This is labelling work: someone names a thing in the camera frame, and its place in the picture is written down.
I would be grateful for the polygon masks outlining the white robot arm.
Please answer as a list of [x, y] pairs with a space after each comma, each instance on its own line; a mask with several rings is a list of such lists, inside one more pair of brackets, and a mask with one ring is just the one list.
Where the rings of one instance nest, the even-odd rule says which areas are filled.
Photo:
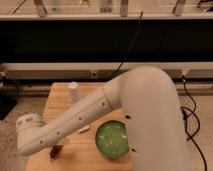
[[134, 171], [192, 171], [178, 92], [154, 66], [102, 84], [48, 123], [37, 114], [19, 117], [17, 149], [32, 155], [117, 109], [124, 112]]

